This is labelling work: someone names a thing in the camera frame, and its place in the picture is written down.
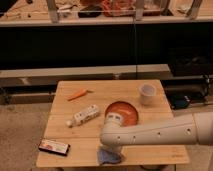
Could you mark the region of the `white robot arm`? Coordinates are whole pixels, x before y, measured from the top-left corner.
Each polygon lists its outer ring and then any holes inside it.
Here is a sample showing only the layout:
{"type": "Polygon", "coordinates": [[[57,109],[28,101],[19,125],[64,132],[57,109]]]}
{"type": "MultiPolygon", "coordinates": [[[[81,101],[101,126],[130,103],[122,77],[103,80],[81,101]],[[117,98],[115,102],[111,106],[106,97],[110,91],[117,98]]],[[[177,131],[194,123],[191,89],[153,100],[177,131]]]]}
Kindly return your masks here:
{"type": "Polygon", "coordinates": [[[124,118],[110,112],[100,133],[107,150],[120,152],[133,145],[213,145],[213,112],[193,113],[142,125],[122,125],[124,118]]]}

